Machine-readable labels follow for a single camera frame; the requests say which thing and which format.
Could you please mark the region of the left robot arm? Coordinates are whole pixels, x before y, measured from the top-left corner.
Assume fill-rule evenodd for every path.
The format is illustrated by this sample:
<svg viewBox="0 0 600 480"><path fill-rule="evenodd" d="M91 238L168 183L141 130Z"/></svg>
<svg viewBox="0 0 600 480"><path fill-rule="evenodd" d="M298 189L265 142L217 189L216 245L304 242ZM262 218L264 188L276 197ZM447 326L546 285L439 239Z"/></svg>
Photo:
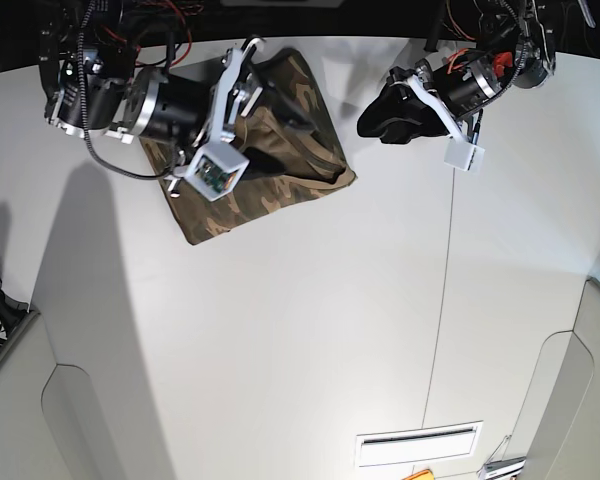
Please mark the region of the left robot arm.
<svg viewBox="0 0 600 480"><path fill-rule="evenodd" d="M450 136L457 128L476 143L484 110L511 87L541 86L556 70L554 21L544 1L482 1L478 32L453 31L467 46L433 67L422 57L393 66L378 97L357 121L362 138L407 144Z"/></svg>

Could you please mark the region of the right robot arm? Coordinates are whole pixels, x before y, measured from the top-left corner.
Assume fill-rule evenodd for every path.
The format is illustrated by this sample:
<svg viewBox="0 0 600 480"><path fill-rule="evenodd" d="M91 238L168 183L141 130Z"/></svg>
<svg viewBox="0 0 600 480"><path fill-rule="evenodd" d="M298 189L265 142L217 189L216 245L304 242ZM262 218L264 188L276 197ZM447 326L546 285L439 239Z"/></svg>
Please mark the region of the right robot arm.
<svg viewBox="0 0 600 480"><path fill-rule="evenodd" d="M190 30L173 1L38 1L39 73L46 122L81 138L99 165L123 176L166 180L174 192L186 182L214 201L244 175L283 171L234 147L236 124L260 106L283 126L310 132L315 124L252 58L252 37L220 59L218 75L190 80L173 74L184 56L177 31ZM158 172L124 170L95 150L97 136L167 144L172 157Z"/></svg>

